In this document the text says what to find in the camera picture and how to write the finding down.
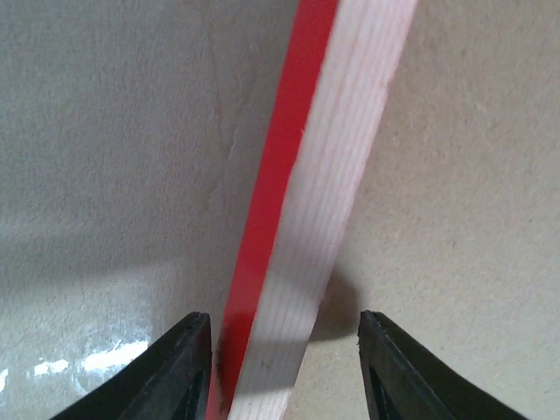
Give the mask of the red wooden picture frame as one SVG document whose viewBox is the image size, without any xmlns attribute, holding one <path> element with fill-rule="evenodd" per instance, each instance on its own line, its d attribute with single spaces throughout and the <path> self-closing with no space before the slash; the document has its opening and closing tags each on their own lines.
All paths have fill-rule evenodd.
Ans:
<svg viewBox="0 0 560 420">
<path fill-rule="evenodd" d="M 207 418 L 284 416 L 416 7 L 298 5 L 221 322 Z"/>
</svg>

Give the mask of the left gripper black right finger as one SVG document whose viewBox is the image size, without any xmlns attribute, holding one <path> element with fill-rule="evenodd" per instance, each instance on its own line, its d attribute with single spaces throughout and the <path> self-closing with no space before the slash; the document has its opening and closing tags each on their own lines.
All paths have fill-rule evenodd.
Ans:
<svg viewBox="0 0 560 420">
<path fill-rule="evenodd" d="M 358 339 L 371 419 L 525 418 L 457 374 L 381 312 L 360 314 Z"/>
</svg>

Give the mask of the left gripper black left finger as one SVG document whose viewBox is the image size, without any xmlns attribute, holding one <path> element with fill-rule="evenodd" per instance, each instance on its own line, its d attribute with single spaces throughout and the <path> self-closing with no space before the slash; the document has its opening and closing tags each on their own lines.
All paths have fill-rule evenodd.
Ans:
<svg viewBox="0 0 560 420">
<path fill-rule="evenodd" d="M 53 418 L 203 419 L 210 376 L 210 316 L 191 312 L 113 378 Z"/>
</svg>

